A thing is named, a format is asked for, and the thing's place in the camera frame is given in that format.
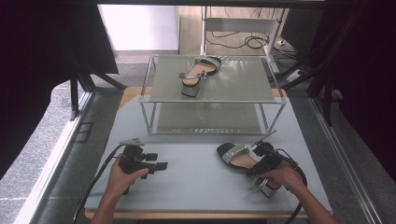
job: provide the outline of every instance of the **sandal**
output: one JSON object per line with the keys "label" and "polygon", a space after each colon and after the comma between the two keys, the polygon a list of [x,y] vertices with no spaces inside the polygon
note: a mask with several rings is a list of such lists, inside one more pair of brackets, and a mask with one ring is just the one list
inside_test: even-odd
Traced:
{"label": "sandal", "polygon": [[221,59],[212,56],[201,55],[195,58],[195,66],[188,74],[180,73],[183,89],[181,93],[186,96],[195,97],[199,90],[199,82],[207,76],[215,75],[221,66]]}
{"label": "sandal", "polygon": [[[218,147],[217,152],[229,167],[236,170],[244,170],[247,174],[248,171],[251,171],[253,166],[257,164],[257,162],[248,155],[249,149],[245,146],[224,143]],[[281,185],[271,178],[263,179],[256,176],[248,190],[250,192],[261,190],[267,198],[270,198],[276,194],[276,191],[280,189],[280,187]]]}

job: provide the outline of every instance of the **shelf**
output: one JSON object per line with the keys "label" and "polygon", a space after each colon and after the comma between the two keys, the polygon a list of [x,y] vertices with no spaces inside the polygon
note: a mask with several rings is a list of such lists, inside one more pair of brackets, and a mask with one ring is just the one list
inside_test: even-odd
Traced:
{"label": "shelf", "polygon": [[[280,90],[277,90],[280,97],[273,94],[264,68],[266,58],[218,56],[220,70],[201,80],[196,97],[189,97],[181,94],[182,82],[178,74],[190,71],[195,57],[151,57],[139,98],[148,131],[271,134],[286,100]],[[152,92],[146,94],[150,82]]]}

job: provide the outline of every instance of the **black controller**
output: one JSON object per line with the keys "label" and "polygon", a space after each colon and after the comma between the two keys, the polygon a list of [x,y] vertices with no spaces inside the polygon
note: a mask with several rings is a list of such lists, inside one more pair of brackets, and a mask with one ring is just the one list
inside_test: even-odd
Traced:
{"label": "black controller", "polygon": [[274,147],[267,142],[259,142],[253,152],[262,157],[252,168],[247,170],[247,176],[258,175],[274,170],[286,158],[274,150]]}
{"label": "black controller", "polygon": [[132,174],[138,170],[148,168],[148,173],[154,175],[156,171],[166,170],[168,162],[149,163],[143,161],[156,161],[158,154],[143,153],[143,148],[140,146],[126,146],[120,158],[119,166],[125,174]]}

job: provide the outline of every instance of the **person's left hand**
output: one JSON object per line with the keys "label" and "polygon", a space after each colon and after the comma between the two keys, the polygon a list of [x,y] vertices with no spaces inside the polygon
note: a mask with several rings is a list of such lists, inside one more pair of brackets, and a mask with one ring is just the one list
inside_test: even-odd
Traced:
{"label": "person's left hand", "polygon": [[145,168],[142,170],[138,170],[130,175],[125,174],[119,166],[121,156],[122,153],[117,157],[117,159],[111,166],[110,176],[108,178],[107,188],[105,192],[107,196],[110,196],[114,200],[118,200],[121,197],[122,193],[125,192],[125,190],[127,190],[128,187],[131,186],[137,178],[146,175],[149,172],[149,169]]}

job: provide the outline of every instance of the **sandal strap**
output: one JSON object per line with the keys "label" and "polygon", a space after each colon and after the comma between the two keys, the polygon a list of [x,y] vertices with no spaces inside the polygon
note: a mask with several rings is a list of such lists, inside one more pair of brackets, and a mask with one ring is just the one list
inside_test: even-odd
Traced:
{"label": "sandal strap", "polygon": [[178,77],[183,78],[183,79],[194,79],[194,78],[200,78],[200,79],[207,79],[207,72],[202,71],[201,73],[194,75],[194,76],[187,76],[185,73],[180,73]]}
{"label": "sandal strap", "polygon": [[230,150],[228,150],[226,153],[224,153],[224,155],[222,156],[222,159],[227,162],[230,163],[230,160],[239,152],[244,151],[246,154],[248,154],[248,148],[245,146],[234,146],[232,148],[230,148]]}
{"label": "sandal strap", "polygon": [[198,56],[198,57],[195,58],[195,63],[198,63],[198,62],[201,62],[201,61],[207,61],[208,63],[212,63],[212,64],[214,64],[217,68],[219,68],[219,67],[221,66],[221,64],[220,64],[218,61],[214,60],[214,59],[211,58],[211,57],[207,57],[207,56],[205,56],[205,55],[200,55],[200,56]]}

